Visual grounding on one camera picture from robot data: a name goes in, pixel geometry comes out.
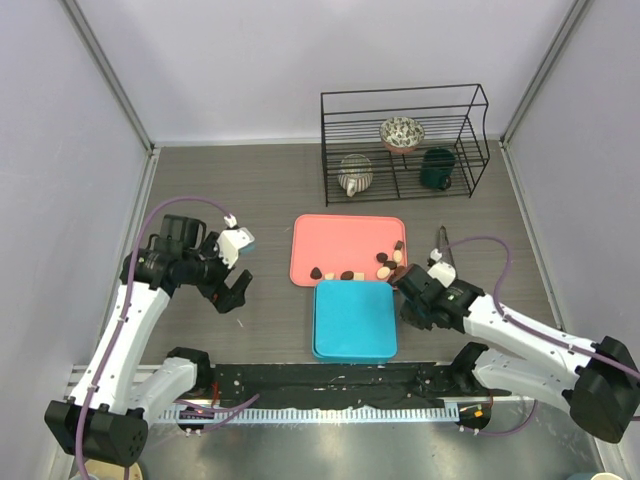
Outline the stainless steel tongs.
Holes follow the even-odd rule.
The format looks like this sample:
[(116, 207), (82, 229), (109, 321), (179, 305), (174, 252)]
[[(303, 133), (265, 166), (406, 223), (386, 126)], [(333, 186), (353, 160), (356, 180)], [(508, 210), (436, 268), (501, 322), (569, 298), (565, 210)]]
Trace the stainless steel tongs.
[(447, 229), (441, 225), (436, 235), (436, 248), (429, 254), (428, 266), (434, 266), (436, 263), (446, 263), (456, 268), (453, 254), (450, 248)]

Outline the blue tin lid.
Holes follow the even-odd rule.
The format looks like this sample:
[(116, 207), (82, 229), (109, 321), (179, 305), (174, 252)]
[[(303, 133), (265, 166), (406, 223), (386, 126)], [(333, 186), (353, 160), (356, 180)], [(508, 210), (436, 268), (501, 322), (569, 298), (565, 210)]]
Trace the blue tin lid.
[(320, 282), (314, 289), (313, 345), (324, 354), (398, 347), (392, 287), (373, 281)]

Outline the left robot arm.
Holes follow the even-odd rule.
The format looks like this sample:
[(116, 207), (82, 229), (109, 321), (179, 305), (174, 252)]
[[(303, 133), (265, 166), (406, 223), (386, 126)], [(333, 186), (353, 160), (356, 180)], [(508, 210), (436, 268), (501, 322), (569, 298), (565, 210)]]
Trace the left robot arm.
[(166, 407), (185, 393), (200, 399), (211, 391), (208, 353), (187, 347), (172, 349), (141, 384), (135, 384), (134, 376), (178, 288), (195, 287), (220, 314), (244, 305), (252, 274), (243, 271), (233, 285), (226, 279), (254, 242), (232, 216), (216, 232), (200, 220), (167, 215), (159, 232), (126, 257), (116, 304), (94, 356), (68, 398), (51, 401), (44, 414), (66, 454), (79, 462), (130, 467)]

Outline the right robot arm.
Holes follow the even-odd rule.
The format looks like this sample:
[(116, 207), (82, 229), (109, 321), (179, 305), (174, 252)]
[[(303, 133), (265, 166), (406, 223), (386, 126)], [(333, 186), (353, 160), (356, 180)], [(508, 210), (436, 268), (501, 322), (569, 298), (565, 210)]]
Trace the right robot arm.
[(639, 370), (624, 343), (610, 336), (596, 342), (535, 321), (458, 279), (446, 263), (411, 264), (390, 283), (403, 296), (405, 322), (473, 336), (453, 362), (457, 391), (530, 397), (604, 442), (622, 440), (639, 408)]

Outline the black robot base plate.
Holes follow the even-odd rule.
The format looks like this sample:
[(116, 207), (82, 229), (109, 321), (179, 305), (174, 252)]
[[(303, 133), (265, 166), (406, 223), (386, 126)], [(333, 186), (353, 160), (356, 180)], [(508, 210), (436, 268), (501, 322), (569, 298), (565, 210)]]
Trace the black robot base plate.
[(196, 390), (226, 408), (252, 396), (257, 409), (343, 410), (439, 407), (446, 398), (493, 392), (447, 364), (217, 364), (209, 385)]

